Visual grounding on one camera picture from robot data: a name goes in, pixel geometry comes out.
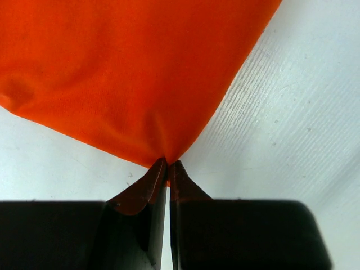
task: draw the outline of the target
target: orange fabric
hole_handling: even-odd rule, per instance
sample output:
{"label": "orange fabric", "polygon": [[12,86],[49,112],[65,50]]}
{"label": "orange fabric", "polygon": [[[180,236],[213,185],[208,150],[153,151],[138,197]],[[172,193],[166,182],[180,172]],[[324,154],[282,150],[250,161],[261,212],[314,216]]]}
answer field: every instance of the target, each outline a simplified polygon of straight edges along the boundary
{"label": "orange fabric", "polygon": [[149,166],[198,137],[280,0],[1,0],[0,105]]}

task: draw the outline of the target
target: orange towel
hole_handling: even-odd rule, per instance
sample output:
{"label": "orange towel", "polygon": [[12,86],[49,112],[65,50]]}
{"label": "orange towel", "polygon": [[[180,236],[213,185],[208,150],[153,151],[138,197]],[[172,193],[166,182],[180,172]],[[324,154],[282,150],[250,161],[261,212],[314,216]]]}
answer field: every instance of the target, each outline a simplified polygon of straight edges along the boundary
{"label": "orange towel", "polygon": [[120,158],[172,163],[281,0],[1,0],[0,105]]}

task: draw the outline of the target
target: white surface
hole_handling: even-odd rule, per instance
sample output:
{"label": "white surface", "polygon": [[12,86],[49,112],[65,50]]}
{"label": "white surface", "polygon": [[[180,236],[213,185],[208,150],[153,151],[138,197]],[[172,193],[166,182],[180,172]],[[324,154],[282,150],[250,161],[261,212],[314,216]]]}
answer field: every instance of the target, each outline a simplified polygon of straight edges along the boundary
{"label": "white surface", "polygon": [[[182,158],[211,196],[305,202],[337,270],[360,266],[359,14],[359,0],[284,0]],[[0,134],[1,199],[108,199],[146,171],[4,109]]]}

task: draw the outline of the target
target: fabric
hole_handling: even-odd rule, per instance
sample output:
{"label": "fabric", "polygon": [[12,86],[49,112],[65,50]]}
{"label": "fabric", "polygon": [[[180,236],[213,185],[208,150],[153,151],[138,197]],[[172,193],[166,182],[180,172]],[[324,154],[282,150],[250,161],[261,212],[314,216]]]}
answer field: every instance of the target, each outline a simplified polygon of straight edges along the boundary
{"label": "fabric", "polygon": [[2,0],[0,105],[123,159],[175,161],[280,0]]}

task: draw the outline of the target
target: orange cloth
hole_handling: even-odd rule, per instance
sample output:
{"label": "orange cloth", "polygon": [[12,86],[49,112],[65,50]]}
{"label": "orange cloth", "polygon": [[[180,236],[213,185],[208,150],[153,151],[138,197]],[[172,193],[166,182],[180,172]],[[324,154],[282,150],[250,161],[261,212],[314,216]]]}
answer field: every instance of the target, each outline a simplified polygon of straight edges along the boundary
{"label": "orange cloth", "polygon": [[0,105],[120,158],[171,163],[280,2],[1,0]]}

